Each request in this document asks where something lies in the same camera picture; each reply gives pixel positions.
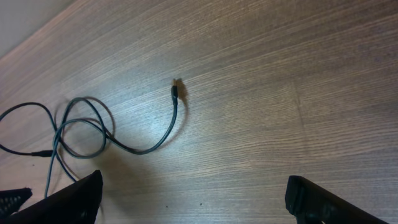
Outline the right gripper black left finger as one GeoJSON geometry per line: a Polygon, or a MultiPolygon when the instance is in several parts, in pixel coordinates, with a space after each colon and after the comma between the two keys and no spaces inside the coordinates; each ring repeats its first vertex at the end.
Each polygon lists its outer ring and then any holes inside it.
{"type": "Polygon", "coordinates": [[[2,224],[94,224],[103,194],[99,170],[55,194],[16,213],[1,218],[2,224]]]}

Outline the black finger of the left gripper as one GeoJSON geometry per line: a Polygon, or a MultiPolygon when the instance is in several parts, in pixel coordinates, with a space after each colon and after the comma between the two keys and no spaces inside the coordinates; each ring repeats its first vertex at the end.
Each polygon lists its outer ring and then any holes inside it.
{"type": "Polygon", "coordinates": [[[1,218],[7,218],[16,213],[31,196],[30,188],[0,191],[1,218]]]}

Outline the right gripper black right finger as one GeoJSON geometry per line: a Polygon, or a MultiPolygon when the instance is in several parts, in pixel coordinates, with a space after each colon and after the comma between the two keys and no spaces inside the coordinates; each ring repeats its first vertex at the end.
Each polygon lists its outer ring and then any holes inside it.
{"type": "Polygon", "coordinates": [[[285,207],[296,218],[297,223],[386,224],[385,221],[297,175],[291,175],[288,179],[285,207]]]}

